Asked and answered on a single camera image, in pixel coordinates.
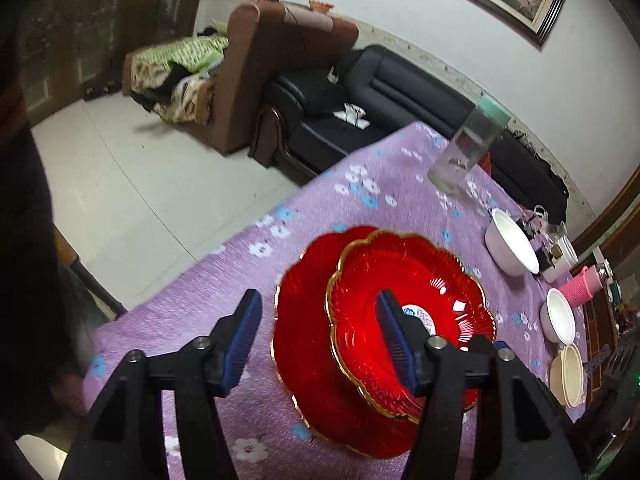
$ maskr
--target red plate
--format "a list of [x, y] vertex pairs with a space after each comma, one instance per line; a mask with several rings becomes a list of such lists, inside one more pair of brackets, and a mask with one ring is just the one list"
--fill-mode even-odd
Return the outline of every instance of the red plate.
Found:
[[324, 310], [327, 282], [342, 250], [373, 231], [362, 226], [316, 238], [286, 272], [276, 293], [271, 352], [280, 379], [308, 425], [357, 452], [390, 458], [411, 448], [417, 426], [372, 409], [340, 371]]
[[[424, 400], [399, 383], [376, 319], [376, 298], [384, 288], [430, 332], [460, 348], [475, 334], [495, 340], [494, 318], [482, 288], [460, 261], [420, 235], [380, 230], [345, 248], [326, 292], [334, 355], [377, 410], [418, 422]], [[477, 400], [478, 392], [468, 391], [466, 409]]]

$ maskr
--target table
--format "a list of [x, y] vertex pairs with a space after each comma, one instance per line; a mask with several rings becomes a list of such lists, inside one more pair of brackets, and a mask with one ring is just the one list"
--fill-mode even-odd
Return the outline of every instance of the table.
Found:
[[[472, 169], [466, 192], [447, 196], [427, 171], [447, 141], [425, 124], [414, 123], [381, 142], [351, 154], [305, 186], [287, 203], [195, 264], [149, 302], [101, 327], [98, 354], [84, 381], [91, 405], [129, 349], [149, 355], [172, 352], [209, 333], [230, 314], [246, 288], [263, 298], [263, 317], [239, 386], [218, 400], [218, 412], [239, 477], [258, 479], [400, 478], [406, 456], [372, 460], [331, 444], [301, 424], [271, 361], [276, 284], [318, 235], [369, 224], [397, 232], [420, 232], [457, 254], [481, 283], [505, 340], [537, 376], [548, 381], [558, 349], [547, 342], [539, 310], [550, 288], [528, 274], [502, 273], [484, 246], [491, 208], [517, 215], [518, 205], [480, 168]], [[576, 342], [586, 359], [584, 319], [576, 312]], [[570, 415], [577, 418], [584, 404]], [[184, 473], [177, 447], [173, 396], [163, 394], [165, 444], [173, 480]], [[465, 415], [460, 474], [468, 474], [474, 447], [475, 410]]]

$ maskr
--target pile of clothes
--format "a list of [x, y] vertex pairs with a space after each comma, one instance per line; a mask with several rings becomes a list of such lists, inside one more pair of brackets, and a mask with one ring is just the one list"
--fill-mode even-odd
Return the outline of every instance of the pile of clothes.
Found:
[[130, 95], [167, 122], [207, 124], [228, 45], [209, 27], [203, 35], [139, 52], [131, 63]]

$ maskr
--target hand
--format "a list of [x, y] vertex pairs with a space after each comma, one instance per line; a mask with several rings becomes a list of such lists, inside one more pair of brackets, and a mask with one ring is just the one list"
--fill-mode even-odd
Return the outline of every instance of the hand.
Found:
[[82, 378], [75, 373], [60, 374], [58, 382], [49, 385], [53, 400], [77, 416], [85, 416], [82, 400]]

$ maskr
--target gold rim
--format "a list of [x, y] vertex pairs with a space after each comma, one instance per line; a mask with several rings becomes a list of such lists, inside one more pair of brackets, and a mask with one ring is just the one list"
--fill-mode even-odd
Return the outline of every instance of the gold rim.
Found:
[[287, 386], [287, 384], [285, 383], [285, 381], [282, 380], [282, 376], [280, 375], [280, 372], [278, 371], [278, 362], [276, 361], [276, 355], [275, 355], [275, 350], [273, 348], [273, 339], [275, 337], [275, 333], [276, 333], [276, 324], [278, 323], [278, 298], [280, 297], [280, 287], [282, 286], [282, 280], [284, 280], [284, 277], [289, 273], [289, 271], [291, 269], [293, 269], [293, 267], [295, 267], [296, 265], [300, 264], [300, 262], [302, 261], [302, 258], [305, 256], [305, 253], [307, 252], [308, 248], [316, 242], [316, 240], [318, 240], [319, 237], [315, 238], [301, 253], [300, 256], [298, 257], [298, 260], [289, 268], [287, 268], [287, 270], [285, 272], [282, 273], [282, 277], [280, 279], [280, 282], [278, 283], [278, 285], [276, 286], [276, 294], [274, 297], [274, 301], [273, 301], [273, 333], [271, 333], [271, 341], [270, 341], [270, 350], [271, 350], [271, 361], [273, 362], [273, 367], [275, 368], [276, 371], [276, 377], [278, 378], [278, 381], [280, 382], [280, 384], [282, 384], [282, 386], [284, 387], [284, 389], [286, 390], [286, 392], [289, 394], [289, 396], [291, 397], [291, 400], [293, 402], [293, 407], [294, 409], [298, 412], [298, 415], [300, 416], [300, 419], [302, 420], [302, 423], [308, 427], [311, 431], [313, 431], [316, 435], [320, 436], [322, 439], [324, 439], [327, 442], [330, 442], [331, 444], [337, 444], [338, 446], [346, 446], [349, 450], [353, 451], [354, 453], [357, 453], [361, 456], [364, 456], [366, 458], [372, 458], [374, 460], [379, 460], [374, 456], [368, 455], [366, 453], [361, 452], [359, 449], [355, 449], [354, 447], [350, 446], [349, 444], [345, 444], [343, 442], [338, 442], [337, 440], [332, 440], [329, 437], [325, 436], [324, 434], [320, 433], [318, 430], [316, 430], [315, 427], [313, 427], [309, 421], [306, 419], [306, 416], [304, 413], [302, 413], [302, 410], [300, 409], [299, 405], [298, 405], [298, 400], [296, 399], [296, 396], [292, 393], [292, 391], [289, 389], [289, 387]]
[[[398, 238], [421, 238], [422, 240], [427, 241], [437, 251], [441, 251], [443, 253], [450, 254], [450, 256], [452, 256], [453, 259], [455, 259], [455, 261], [458, 263], [458, 265], [460, 266], [460, 269], [462, 270], [462, 272], [464, 272], [466, 276], [471, 278], [471, 280], [478, 286], [478, 289], [480, 290], [480, 294], [482, 296], [482, 307], [484, 308], [485, 312], [488, 314], [489, 318], [491, 319], [491, 324], [492, 324], [492, 327], [494, 329], [493, 330], [494, 333], [493, 333], [493, 336], [492, 336], [492, 342], [495, 342], [495, 337], [496, 337], [495, 319], [494, 319], [494, 315], [491, 313], [491, 311], [489, 311], [489, 309], [486, 306], [486, 298], [485, 298], [485, 295], [484, 295], [484, 290], [482, 290], [482, 285], [480, 285], [480, 282], [478, 282], [478, 280], [476, 280], [475, 277], [473, 277], [471, 274], [468, 274], [466, 272], [465, 266], [462, 264], [460, 259], [454, 253], [452, 253], [451, 251], [448, 251], [446, 249], [443, 249], [441, 247], [438, 247], [438, 246], [434, 245], [431, 240], [429, 240], [427, 237], [421, 235], [420, 233], [402, 233], [402, 234], [400, 234], [400, 233], [396, 233], [396, 232], [389, 231], [389, 230], [386, 230], [386, 229], [378, 229], [377, 231], [373, 231], [364, 240], [354, 240], [353, 242], [350, 242], [344, 248], [344, 250], [342, 251], [342, 254], [340, 255], [340, 259], [338, 260], [338, 267], [337, 267], [336, 271], [332, 274], [332, 276], [329, 278], [329, 282], [327, 283], [327, 287], [326, 287], [326, 294], [324, 296], [324, 309], [325, 309], [325, 312], [326, 312], [326, 314], [327, 314], [327, 316], [329, 318], [329, 325], [331, 327], [331, 337], [330, 337], [331, 354], [334, 356], [334, 359], [338, 363], [338, 367], [340, 368], [342, 373], [348, 378], [348, 380], [351, 381], [351, 383], [354, 384], [354, 386], [356, 386], [356, 388], [358, 389], [359, 393], [378, 412], [382, 413], [385, 416], [388, 416], [389, 418], [407, 419], [407, 420], [413, 422], [414, 424], [418, 424], [418, 423], [420, 423], [420, 419], [414, 417], [413, 415], [409, 415], [407, 413], [391, 413], [389, 410], [387, 410], [387, 409], [383, 408], [382, 406], [380, 406], [373, 399], [373, 397], [371, 397], [371, 394], [367, 391], [366, 386], [356, 376], [354, 376], [353, 373], [351, 373], [351, 371], [347, 368], [347, 365], [344, 363], [344, 360], [342, 359], [342, 356], [340, 355], [340, 351], [338, 350], [337, 333], [336, 333], [337, 327], [336, 327], [336, 323], [335, 323], [334, 310], [333, 310], [332, 301], [331, 301], [331, 292], [332, 292], [332, 290], [334, 288], [334, 284], [338, 280], [338, 278], [340, 278], [340, 276], [342, 275], [344, 262], [345, 262], [345, 260], [346, 260], [346, 258], [348, 256], [348, 254], [351, 251], [353, 251], [354, 248], [356, 248], [358, 246], [369, 245], [375, 238], [377, 238], [378, 236], [383, 235], [383, 234], [393, 235], [393, 236], [396, 236]], [[474, 402], [465, 411], [471, 410], [475, 405], [476, 405], [476, 403]]]

